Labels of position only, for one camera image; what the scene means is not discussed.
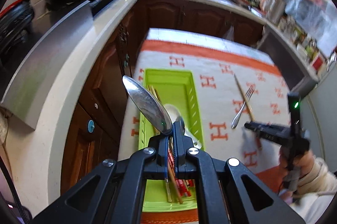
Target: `green basket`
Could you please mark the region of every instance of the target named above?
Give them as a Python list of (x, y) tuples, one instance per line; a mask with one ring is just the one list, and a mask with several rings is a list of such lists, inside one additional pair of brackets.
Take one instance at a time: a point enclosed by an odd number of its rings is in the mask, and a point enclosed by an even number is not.
[[(190, 71), (166, 70), (166, 69), (146, 69), (144, 73), (143, 86), (147, 88), (152, 85), (158, 92), (163, 104), (176, 106), (186, 125), (186, 128), (201, 142), (202, 149), (205, 149), (203, 141), (203, 128), (199, 113), (197, 93)], [(140, 114), (139, 122), (139, 149), (148, 146), (149, 139), (154, 136), (151, 123)], [(179, 204), (175, 190), (170, 183), (173, 202), (167, 202), (165, 183), (163, 180), (148, 180), (146, 183), (143, 212), (174, 212), (197, 208), (195, 198), (195, 188), (190, 187), (191, 197), (183, 197), (183, 204)]]

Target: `orange stripe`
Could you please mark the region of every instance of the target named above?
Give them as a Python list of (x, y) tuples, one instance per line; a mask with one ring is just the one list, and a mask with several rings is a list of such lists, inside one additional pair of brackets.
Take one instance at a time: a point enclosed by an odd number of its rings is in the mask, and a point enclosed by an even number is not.
[(281, 76), (280, 71), (275, 65), (269, 65), (248, 57), (191, 44), (146, 40), (142, 45), (141, 51), (159, 51), (215, 59)]
[[(280, 178), (279, 166), (270, 168), (261, 173), (255, 174), (263, 181), (274, 193), (277, 193), (282, 183)], [(198, 210), (187, 210), (166, 213), (142, 213), (141, 223), (143, 224), (176, 224), (198, 221)]]

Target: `table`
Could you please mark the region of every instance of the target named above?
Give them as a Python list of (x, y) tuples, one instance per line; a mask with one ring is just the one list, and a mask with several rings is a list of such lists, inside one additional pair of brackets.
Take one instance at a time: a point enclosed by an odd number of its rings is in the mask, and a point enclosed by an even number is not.
[[(238, 126), (230, 124), (243, 101), (233, 74), (242, 87), (255, 92), (250, 100), (257, 121), (290, 124), (287, 93), (279, 70), (268, 55), (231, 41), (196, 33), (152, 28), (142, 44), (134, 79), (143, 81), (146, 68), (190, 70), (197, 90), (203, 125), (204, 147), (213, 158), (238, 158), (269, 188), (277, 192), (279, 146), (265, 140), (259, 151), (252, 132), (243, 128), (249, 121), (243, 112)], [(138, 149), (139, 110), (128, 100), (118, 160)], [(197, 210), (143, 213), (142, 223), (185, 223), (198, 220)]]

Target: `kitchen counter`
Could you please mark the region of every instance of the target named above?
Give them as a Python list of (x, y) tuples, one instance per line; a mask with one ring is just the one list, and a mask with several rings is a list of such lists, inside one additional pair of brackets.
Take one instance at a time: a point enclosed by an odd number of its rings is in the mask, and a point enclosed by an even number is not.
[[(44, 101), (36, 129), (17, 117), (9, 119), (6, 150), (14, 184), (33, 216), (60, 195), (63, 149), (85, 80), (97, 56), (137, 0), (115, 0), (95, 18), (59, 70)], [(189, 0), (223, 8), (261, 24), (269, 22), (222, 0)]]

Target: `triangular cutout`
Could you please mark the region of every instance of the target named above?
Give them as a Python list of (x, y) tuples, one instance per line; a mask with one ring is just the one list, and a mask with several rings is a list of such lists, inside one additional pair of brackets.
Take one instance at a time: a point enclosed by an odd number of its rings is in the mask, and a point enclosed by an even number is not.
[(84, 213), (87, 211), (92, 196), (99, 183), (100, 176), (96, 175), (80, 188), (72, 197), (68, 198), (67, 205)]
[(255, 211), (259, 212), (274, 203), (272, 198), (267, 195), (264, 190), (262, 190), (248, 175), (242, 175), (241, 179)]

